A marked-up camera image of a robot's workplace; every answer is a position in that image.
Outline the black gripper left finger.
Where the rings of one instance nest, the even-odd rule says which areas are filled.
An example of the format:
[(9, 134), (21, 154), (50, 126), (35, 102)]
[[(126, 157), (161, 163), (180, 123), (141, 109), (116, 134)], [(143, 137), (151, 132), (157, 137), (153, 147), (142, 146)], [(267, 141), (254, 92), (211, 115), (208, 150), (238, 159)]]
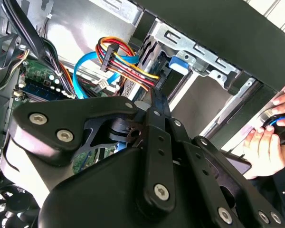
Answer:
[(152, 213), (175, 209), (174, 180), (165, 177), (172, 161), (169, 123), (155, 106), (142, 109), (123, 96), (25, 103), (12, 114), (5, 176), (29, 191), (40, 210), (50, 192), (72, 177), (71, 164), (81, 153), (126, 142), (145, 154), (144, 205)]

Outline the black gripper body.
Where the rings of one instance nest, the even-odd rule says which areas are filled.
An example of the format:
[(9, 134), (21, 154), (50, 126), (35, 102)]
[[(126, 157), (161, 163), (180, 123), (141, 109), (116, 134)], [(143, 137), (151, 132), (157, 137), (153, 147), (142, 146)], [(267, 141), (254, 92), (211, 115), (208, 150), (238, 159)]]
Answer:
[(174, 180), (176, 206), (164, 215), (144, 205), (145, 154), (119, 152), (58, 184), (39, 213), (40, 228), (223, 228), (210, 215), (190, 171), (173, 161), (166, 178)]

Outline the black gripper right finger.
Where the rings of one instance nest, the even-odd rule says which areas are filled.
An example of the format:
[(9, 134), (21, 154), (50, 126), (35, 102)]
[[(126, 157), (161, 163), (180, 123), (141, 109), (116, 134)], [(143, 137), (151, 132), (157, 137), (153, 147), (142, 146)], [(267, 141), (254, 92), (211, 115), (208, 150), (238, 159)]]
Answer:
[(198, 218), (205, 228), (285, 228), (280, 213), (206, 138), (188, 137), (171, 116), (167, 97), (155, 91), (155, 106), (166, 118), (176, 152), (188, 165), (198, 190)]

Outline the person's left hand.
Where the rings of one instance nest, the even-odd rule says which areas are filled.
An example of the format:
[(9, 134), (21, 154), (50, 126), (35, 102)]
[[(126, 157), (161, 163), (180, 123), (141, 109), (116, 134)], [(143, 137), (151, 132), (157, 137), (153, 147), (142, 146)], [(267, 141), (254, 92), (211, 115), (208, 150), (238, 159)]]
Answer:
[(243, 142), (245, 159), (251, 164), (244, 177), (248, 180), (274, 175), (285, 167), (285, 145), (274, 127), (253, 129)]

